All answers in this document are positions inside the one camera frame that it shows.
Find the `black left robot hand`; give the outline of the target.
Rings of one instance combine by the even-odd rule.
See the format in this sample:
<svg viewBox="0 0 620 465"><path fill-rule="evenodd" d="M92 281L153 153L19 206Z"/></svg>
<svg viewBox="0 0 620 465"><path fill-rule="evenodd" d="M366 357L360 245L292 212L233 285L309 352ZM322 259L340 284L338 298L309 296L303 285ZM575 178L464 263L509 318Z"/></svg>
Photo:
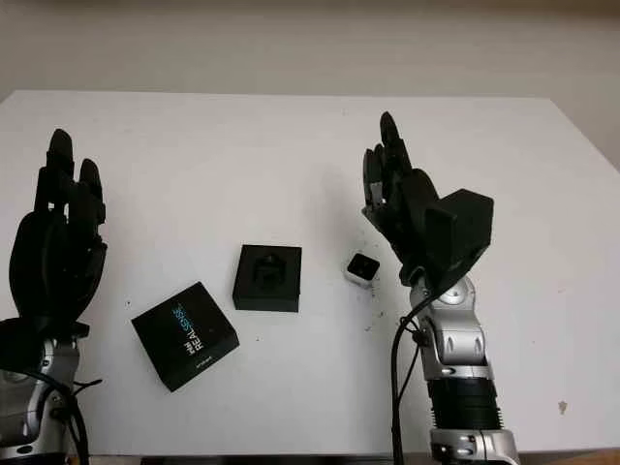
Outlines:
<svg viewBox="0 0 620 465"><path fill-rule="evenodd" d="M106 220L98 167L82 161L74 178L71 136L53 132L39 169L33 210L19 223L9 265L18 315L37 326L70 325L93 298L107 245L99 234Z"/></svg>

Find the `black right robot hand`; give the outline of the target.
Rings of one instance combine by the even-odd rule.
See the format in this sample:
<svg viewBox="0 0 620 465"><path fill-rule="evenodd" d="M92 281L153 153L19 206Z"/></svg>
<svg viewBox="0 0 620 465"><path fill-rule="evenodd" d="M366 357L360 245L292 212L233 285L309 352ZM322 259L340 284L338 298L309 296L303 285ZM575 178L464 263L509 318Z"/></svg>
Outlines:
<svg viewBox="0 0 620 465"><path fill-rule="evenodd" d="M381 142L365 150L362 214L388 241L402 267L401 283L413 287L428 268L424 209L438 199L430 177L415 169L389 112L380 118Z"/></svg>

